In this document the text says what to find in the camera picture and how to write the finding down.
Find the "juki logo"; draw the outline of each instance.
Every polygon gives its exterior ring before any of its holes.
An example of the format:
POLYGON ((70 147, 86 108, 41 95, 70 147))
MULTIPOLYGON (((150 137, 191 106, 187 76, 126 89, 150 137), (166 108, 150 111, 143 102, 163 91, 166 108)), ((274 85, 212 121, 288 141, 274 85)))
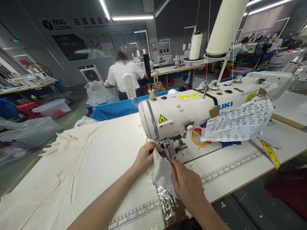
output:
POLYGON ((218 107, 219 107, 220 109, 224 109, 224 108, 227 108, 227 107, 232 106, 232 103, 233 103, 233 102, 228 102, 228 103, 225 103, 225 104, 222 104, 222 105, 218 105, 218 107))

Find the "exit sign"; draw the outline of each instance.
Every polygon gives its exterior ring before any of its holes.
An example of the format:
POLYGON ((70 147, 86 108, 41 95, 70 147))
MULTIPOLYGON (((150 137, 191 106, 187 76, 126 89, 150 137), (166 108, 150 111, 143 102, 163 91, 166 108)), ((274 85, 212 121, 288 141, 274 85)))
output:
POLYGON ((21 41, 19 39, 11 39, 10 41, 11 41, 11 43, 21 43, 21 41))

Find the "warning label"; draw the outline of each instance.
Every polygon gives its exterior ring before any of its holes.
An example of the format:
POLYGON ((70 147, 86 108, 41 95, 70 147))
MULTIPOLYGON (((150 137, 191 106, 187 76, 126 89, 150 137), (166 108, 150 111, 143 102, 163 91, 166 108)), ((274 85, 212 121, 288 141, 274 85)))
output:
POLYGON ((251 101, 252 98, 254 98, 255 96, 257 96, 257 93, 256 93, 256 92, 249 94, 249 95, 247 96, 247 98, 246 98, 246 102, 251 101))
POLYGON ((203 94, 202 93, 196 93, 196 94, 191 94, 191 95, 186 95, 186 96, 180 96, 178 97, 181 101, 190 101, 190 100, 195 100, 202 98, 203 94))
POLYGON ((165 122, 165 121, 167 121, 167 119, 160 114, 159 124, 161 124, 162 122, 165 122))

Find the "ruler markings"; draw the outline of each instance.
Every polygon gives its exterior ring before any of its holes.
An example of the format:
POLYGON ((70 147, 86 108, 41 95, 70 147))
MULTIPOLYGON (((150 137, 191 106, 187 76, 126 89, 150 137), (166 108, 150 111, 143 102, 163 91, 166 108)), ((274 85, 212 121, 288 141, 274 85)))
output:
MULTIPOLYGON (((211 182, 253 162, 254 160, 264 156, 266 153, 264 149, 256 149, 255 151, 246 154, 230 163, 227 163, 215 170, 212 170, 201 176, 202 185, 208 185, 211 182)), ((131 209, 119 216, 116 216, 107 226, 106 230, 119 230, 148 214, 161 210, 161 206, 158 199, 152 199, 136 208, 131 209)))

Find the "paper sheet with handwriting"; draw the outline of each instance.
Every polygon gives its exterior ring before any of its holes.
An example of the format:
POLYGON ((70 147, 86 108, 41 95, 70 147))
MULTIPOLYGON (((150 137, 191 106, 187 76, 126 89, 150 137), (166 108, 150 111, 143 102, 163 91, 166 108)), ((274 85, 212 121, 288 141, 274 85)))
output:
POLYGON ((247 141, 258 137, 273 112, 274 107, 269 99, 256 96, 240 107, 220 112, 219 116, 210 118, 201 141, 247 141))

